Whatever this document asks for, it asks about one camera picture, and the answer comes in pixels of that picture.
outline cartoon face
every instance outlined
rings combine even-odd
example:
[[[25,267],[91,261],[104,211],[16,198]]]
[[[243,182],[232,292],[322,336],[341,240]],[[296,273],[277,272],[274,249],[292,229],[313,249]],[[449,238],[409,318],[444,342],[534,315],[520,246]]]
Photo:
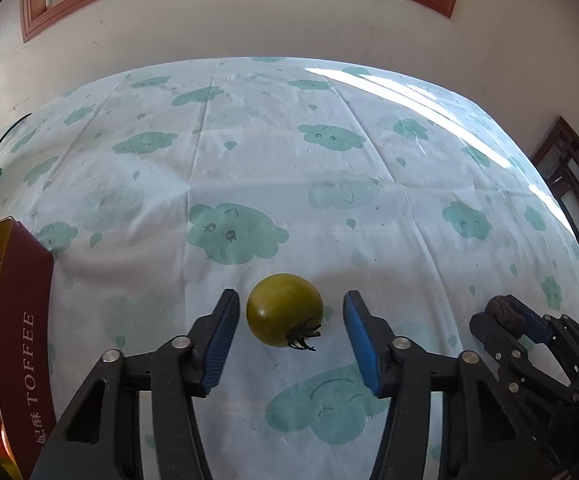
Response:
[[[533,207],[527,206],[525,208],[524,217],[536,231],[544,231],[547,228],[543,217]]]
[[[193,227],[187,241],[223,265],[243,264],[254,256],[271,258],[278,252],[278,244],[289,238],[268,216],[239,204],[215,208],[197,204],[189,210],[189,221]]]
[[[462,202],[452,202],[449,207],[445,207],[443,218],[450,222],[463,238],[485,240],[492,229],[492,225],[481,211],[472,209]]]
[[[347,152],[352,148],[362,148],[363,142],[365,142],[365,137],[329,124],[316,124],[316,126],[303,124],[298,127],[298,130],[305,134],[303,139],[307,142],[320,144],[334,152]]]
[[[86,106],[85,108],[78,108],[74,110],[72,113],[67,115],[67,118],[64,120],[65,124],[74,124],[76,121],[80,121],[81,119],[87,117],[93,110],[93,106]]]
[[[220,94],[224,94],[224,90],[220,86],[207,86],[179,95],[172,101],[172,106],[183,106],[187,103],[206,103],[213,101]]]
[[[28,187],[33,186],[41,176],[51,170],[51,167],[57,160],[58,156],[53,156],[52,158],[48,158],[45,162],[41,162],[39,165],[34,166],[25,174],[22,181],[26,182]]]
[[[128,225],[143,208],[144,193],[126,186],[95,189],[82,199],[74,220],[92,232]]]
[[[66,222],[53,222],[43,227],[34,236],[45,249],[55,254],[69,247],[77,234],[78,229]]]
[[[394,124],[394,132],[403,137],[415,137],[416,139],[429,140],[427,128],[422,126],[416,119],[404,119]]]
[[[113,149],[114,153],[124,155],[125,153],[154,153],[172,145],[173,139],[177,139],[177,134],[163,134],[160,132],[145,132],[129,137],[124,142],[119,142]]]
[[[325,179],[312,184],[309,203],[316,209],[330,206],[353,209],[370,203],[380,193],[380,181],[356,176],[348,171],[331,172]]]
[[[299,79],[298,81],[290,81],[287,84],[301,90],[329,90],[332,87],[327,81],[314,81],[312,79]]]
[[[556,283],[553,276],[547,276],[545,281],[540,284],[543,289],[547,306],[552,310],[560,310],[563,303],[563,295],[561,293],[561,286]]]
[[[254,61],[261,61],[263,63],[276,63],[281,59],[287,59],[286,57],[272,57],[272,56],[254,56],[252,57]]]
[[[378,400],[363,383],[356,364],[311,377],[279,393],[267,405],[267,423],[284,433],[310,427],[323,442],[345,444],[356,439],[368,417],[382,412],[389,400]]]
[[[364,66],[346,66],[343,68],[343,72],[360,77],[362,75],[371,75],[369,70]]]
[[[256,117],[257,113],[251,108],[217,108],[207,114],[207,121],[204,127],[207,130],[221,130],[223,128],[234,128],[245,124]]]
[[[33,137],[36,134],[37,130],[38,129],[36,128],[31,133],[29,133],[29,134],[25,135],[24,137],[22,137],[21,139],[19,139],[18,142],[16,142],[16,144],[14,144],[12,146],[10,153],[16,153],[23,145],[27,144],[29,142],[29,139],[31,139],[31,137]]]
[[[172,76],[168,75],[143,79],[138,83],[133,83],[133,85],[131,85],[131,88],[149,88],[150,86],[164,85],[165,83],[167,83],[167,81],[169,81],[171,77]]]
[[[489,159],[487,155],[479,150],[476,150],[474,146],[468,146],[463,148],[463,153],[466,153],[470,157],[472,157],[478,164],[480,164],[484,168],[489,168],[492,165],[492,161]]]

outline white tablecloth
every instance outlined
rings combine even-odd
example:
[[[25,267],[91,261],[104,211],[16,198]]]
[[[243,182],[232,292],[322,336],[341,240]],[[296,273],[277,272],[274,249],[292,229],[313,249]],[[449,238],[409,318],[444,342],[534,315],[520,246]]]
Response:
[[[369,477],[388,402],[355,364],[349,289],[395,333],[452,356],[484,354],[469,319],[496,294],[579,321],[579,249],[531,163],[477,105],[396,73],[278,57],[141,68],[43,106],[0,145],[0,165],[0,218],[56,258],[58,415],[106,349],[152,351],[224,288],[240,293],[221,383],[195,402],[218,480]],[[250,332],[248,294],[274,272],[320,291],[316,352]],[[144,463],[157,478],[149,418]]]

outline green cloud print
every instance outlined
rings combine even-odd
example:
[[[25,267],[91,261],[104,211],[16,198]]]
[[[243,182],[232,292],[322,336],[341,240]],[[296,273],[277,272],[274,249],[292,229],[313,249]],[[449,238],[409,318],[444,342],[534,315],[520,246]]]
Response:
[[[76,238],[78,229],[71,227],[66,222],[53,222],[44,226],[34,236],[45,249],[55,253],[61,253],[72,244]]]
[[[87,117],[88,114],[92,113],[92,110],[93,110],[93,106],[86,106],[85,108],[78,108],[77,110],[74,110],[69,115],[67,115],[67,118],[64,120],[64,123],[65,124],[74,124],[76,121],[80,121],[81,119],[84,119],[85,117]]]
[[[416,137],[417,139],[429,140],[427,128],[422,126],[416,119],[403,119],[394,124],[394,132],[403,137]]]
[[[176,313],[172,301],[148,294],[135,301],[113,296],[100,309],[103,330],[126,355],[152,351],[175,336]]]
[[[127,186],[95,189],[82,199],[74,220],[92,233],[127,226],[143,209],[144,192]]]
[[[114,153],[124,155],[125,153],[154,153],[172,145],[177,134],[163,134],[160,132],[145,132],[133,137],[129,137],[124,142],[119,142],[113,147]]]
[[[556,283],[554,277],[547,276],[545,281],[540,284],[540,288],[543,289],[547,306],[552,310],[560,310],[563,303],[563,294],[561,286]]]
[[[524,217],[525,220],[527,220],[536,231],[544,231],[547,228],[541,213],[536,211],[531,206],[527,206],[525,208]]]
[[[309,203],[316,209],[333,206],[354,209],[370,203],[380,193],[379,181],[356,176],[348,171],[332,172],[314,182],[309,191]]]
[[[304,133],[304,140],[312,144],[320,144],[322,147],[334,152],[347,152],[352,148],[362,148],[365,137],[356,135],[345,128],[331,126],[329,124],[302,124],[298,130]]]
[[[218,108],[207,114],[204,127],[208,130],[221,130],[245,124],[258,113],[251,108]]]
[[[355,76],[371,75],[369,73],[369,70],[367,70],[364,66],[347,66],[347,67],[343,68],[343,72],[351,74],[351,75],[355,75]]]
[[[131,88],[148,88],[150,86],[164,85],[165,83],[167,83],[167,81],[169,81],[171,77],[172,76],[168,75],[143,79],[142,81],[139,81],[138,83],[134,83],[133,85],[131,85]]]
[[[273,57],[273,56],[254,56],[252,57],[254,61],[262,61],[264,63],[276,63],[281,59],[287,59],[286,57]]]
[[[41,162],[39,165],[34,166],[25,174],[22,181],[26,182],[28,187],[33,186],[41,176],[51,170],[51,167],[57,160],[58,156],[53,156],[52,158],[48,158],[45,162]]]
[[[196,204],[189,210],[189,221],[193,227],[187,241],[223,265],[243,264],[254,256],[272,258],[278,244],[289,238],[289,233],[276,227],[268,216],[239,204],[215,208]]]
[[[485,240],[492,229],[492,225],[481,211],[472,209],[462,202],[452,202],[449,207],[445,207],[443,219],[450,222],[463,238]]]
[[[314,81],[312,79],[299,79],[298,81],[290,81],[287,84],[301,90],[329,90],[332,87],[327,81]]]
[[[289,433],[310,427],[323,442],[345,444],[361,435],[366,420],[386,410],[363,383],[358,365],[336,368],[279,393],[267,405],[267,423]]]
[[[183,106],[187,103],[206,103],[207,101],[213,101],[220,94],[224,94],[224,90],[221,90],[219,86],[207,86],[179,95],[172,101],[172,106]]]
[[[485,155],[483,152],[476,150],[474,146],[468,146],[463,148],[463,153],[466,153],[470,157],[472,157],[478,164],[480,164],[484,168],[489,168],[492,165],[492,161],[490,158]]]
[[[33,137],[36,134],[36,131],[37,128],[33,130],[30,134],[27,134],[26,136],[19,139],[18,142],[16,142],[16,144],[13,145],[12,149],[10,150],[10,153],[16,153],[19,149],[21,149],[22,146],[27,144],[29,142],[29,139],[31,139],[31,137]]]

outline black cable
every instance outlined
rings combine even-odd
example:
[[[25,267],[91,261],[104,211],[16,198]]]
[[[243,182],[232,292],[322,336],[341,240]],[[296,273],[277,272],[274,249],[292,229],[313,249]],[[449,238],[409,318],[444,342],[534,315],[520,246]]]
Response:
[[[9,128],[7,128],[7,131],[5,133],[2,134],[2,137],[0,138],[0,143],[3,142],[4,138],[7,137],[7,134],[12,131],[16,126],[18,126],[22,121],[24,121],[25,119],[27,119],[30,114],[27,115],[23,115],[21,118],[19,118],[15,123],[12,124],[12,126],[10,126]]]

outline metal screw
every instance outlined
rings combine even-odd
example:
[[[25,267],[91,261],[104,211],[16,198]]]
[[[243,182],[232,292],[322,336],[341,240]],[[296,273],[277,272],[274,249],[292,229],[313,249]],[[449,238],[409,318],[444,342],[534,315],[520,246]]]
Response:
[[[112,348],[102,355],[102,360],[106,363],[113,363],[114,361],[118,361],[121,355],[122,353],[120,353],[120,350]]]
[[[467,364],[475,365],[480,361],[480,358],[476,352],[468,350],[467,352],[463,352],[463,361],[465,361]]]
[[[397,337],[394,339],[393,345],[399,350],[407,350],[410,346],[412,346],[412,342],[409,341],[409,339],[406,337]]]
[[[189,337],[186,335],[179,335],[178,337],[172,339],[172,346],[174,348],[183,349],[187,348],[189,345],[191,345],[191,339],[189,339]]]

